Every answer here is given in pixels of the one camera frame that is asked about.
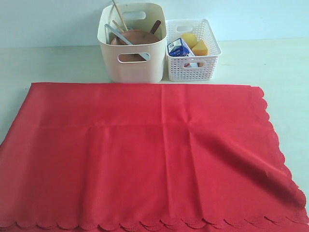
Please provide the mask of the red tablecloth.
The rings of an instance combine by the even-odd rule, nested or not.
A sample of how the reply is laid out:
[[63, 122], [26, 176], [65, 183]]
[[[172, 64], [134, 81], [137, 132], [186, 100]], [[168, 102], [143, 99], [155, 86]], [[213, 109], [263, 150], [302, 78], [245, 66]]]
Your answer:
[[306, 232], [259, 87], [33, 83], [0, 146], [3, 232]]

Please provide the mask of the white perforated plastic basket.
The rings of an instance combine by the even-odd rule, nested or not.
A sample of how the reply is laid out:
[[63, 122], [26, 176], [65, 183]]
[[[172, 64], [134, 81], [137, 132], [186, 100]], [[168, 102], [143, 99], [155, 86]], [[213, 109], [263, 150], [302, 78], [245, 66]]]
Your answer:
[[208, 48], [207, 56], [174, 58], [166, 53], [170, 81], [205, 81], [212, 78], [221, 49], [206, 19], [171, 19], [166, 21], [167, 44], [180, 38], [186, 32], [203, 40]]

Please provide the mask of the silver table knife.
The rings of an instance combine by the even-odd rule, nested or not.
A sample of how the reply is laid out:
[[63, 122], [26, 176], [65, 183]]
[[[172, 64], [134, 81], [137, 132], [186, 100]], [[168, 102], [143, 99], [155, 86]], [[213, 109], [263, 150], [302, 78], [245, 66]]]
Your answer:
[[[133, 43], [131, 43], [126, 37], [124, 37], [117, 30], [112, 28], [109, 24], [105, 24], [105, 27], [109, 29], [116, 37], [122, 40], [126, 45], [133, 45]], [[150, 56], [147, 53], [138, 53], [138, 55], [141, 56], [145, 61], [148, 61], [150, 59]]]

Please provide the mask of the cream plastic bin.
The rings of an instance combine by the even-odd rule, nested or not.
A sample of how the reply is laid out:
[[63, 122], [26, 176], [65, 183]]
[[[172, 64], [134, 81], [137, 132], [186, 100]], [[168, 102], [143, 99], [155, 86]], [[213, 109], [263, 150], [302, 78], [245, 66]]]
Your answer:
[[[167, 47], [167, 31], [165, 16], [161, 6], [154, 3], [122, 3], [117, 4], [128, 30], [142, 30], [150, 32], [156, 20], [161, 25], [155, 32], [160, 40], [152, 44], [126, 45], [116, 37], [105, 24], [121, 33], [115, 20], [125, 32], [125, 28], [114, 5], [103, 9], [98, 26], [98, 41], [104, 58], [106, 68], [111, 79], [118, 83], [157, 83], [163, 77], [164, 63]], [[147, 53], [148, 61], [121, 62], [120, 54]]]

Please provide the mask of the brown wooden plate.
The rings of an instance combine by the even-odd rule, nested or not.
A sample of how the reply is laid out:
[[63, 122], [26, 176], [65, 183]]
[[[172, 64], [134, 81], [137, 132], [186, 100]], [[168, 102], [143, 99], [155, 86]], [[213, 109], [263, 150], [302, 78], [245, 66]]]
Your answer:
[[[160, 41], [154, 34], [142, 30], [129, 30], [121, 32], [121, 34], [133, 45], [154, 44]], [[140, 62], [149, 60], [149, 56], [146, 53], [143, 53], [143, 56], [140, 54], [120, 54], [119, 60], [121, 62]]]

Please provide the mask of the yellow lemon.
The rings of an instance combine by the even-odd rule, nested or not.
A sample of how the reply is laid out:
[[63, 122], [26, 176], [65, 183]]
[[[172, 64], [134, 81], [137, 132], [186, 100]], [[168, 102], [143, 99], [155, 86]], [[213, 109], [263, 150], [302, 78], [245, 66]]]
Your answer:
[[181, 38], [190, 48], [193, 48], [198, 43], [197, 36], [193, 33], [184, 33]]

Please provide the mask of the dark wooden spoon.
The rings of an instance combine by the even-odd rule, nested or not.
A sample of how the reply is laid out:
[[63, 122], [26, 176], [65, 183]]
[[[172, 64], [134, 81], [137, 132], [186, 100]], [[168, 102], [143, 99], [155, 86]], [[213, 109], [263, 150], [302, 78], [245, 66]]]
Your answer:
[[155, 34], [155, 32], [157, 31], [157, 29], [159, 28], [160, 25], [161, 25], [161, 21], [156, 20], [155, 23], [153, 24], [151, 30], [150, 30], [150, 33]]

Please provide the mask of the yellow cheese wedge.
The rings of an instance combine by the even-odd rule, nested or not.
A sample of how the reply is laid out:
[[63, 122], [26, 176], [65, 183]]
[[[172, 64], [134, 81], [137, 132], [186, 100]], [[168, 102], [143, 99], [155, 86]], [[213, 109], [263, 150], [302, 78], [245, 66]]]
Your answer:
[[207, 56], [208, 48], [203, 40], [200, 40], [193, 48], [192, 52], [195, 56]]

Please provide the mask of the blue milk carton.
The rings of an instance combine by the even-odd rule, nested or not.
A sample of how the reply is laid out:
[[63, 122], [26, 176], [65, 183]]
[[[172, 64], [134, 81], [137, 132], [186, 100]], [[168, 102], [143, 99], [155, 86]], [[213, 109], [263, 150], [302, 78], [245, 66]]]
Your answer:
[[182, 38], [178, 38], [167, 45], [168, 55], [174, 58], [194, 57], [194, 53]]

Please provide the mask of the wooden chopstick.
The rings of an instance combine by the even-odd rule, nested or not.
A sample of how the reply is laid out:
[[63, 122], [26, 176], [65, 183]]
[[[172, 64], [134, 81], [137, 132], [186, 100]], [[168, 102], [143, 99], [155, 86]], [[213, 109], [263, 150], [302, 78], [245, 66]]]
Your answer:
[[112, 22], [115, 24], [115, 26], [118, 28], [118, 30], [120, 32], [124, 32], [124, 30], [121, 28], [121, 26], [115, 20], [113, 20]]
[[115, 8], [116, 8], [116, 10], [117, 10], [117, 12], [118, 12], [118, 15], [119, 15], [119, 17], [120, 17], [120, 19], [121, 19], [121, 22], [122, 22], [123, 25], [124, 25], [125, 31], [128, 31], [126, 22], [125, 22], [125, 20], [124, 20], [124, 18], [123, 18], [123, 15], [122, 15], [122, 13], [121, 13], [121, 11], [120, 11], [120, 9], [119, 9], [119, 7], [118, 7], [116, 1], [115, 1], [115, 0], [112, 0], [112, 2], [113, 2], [114, 6], [115, 6]]

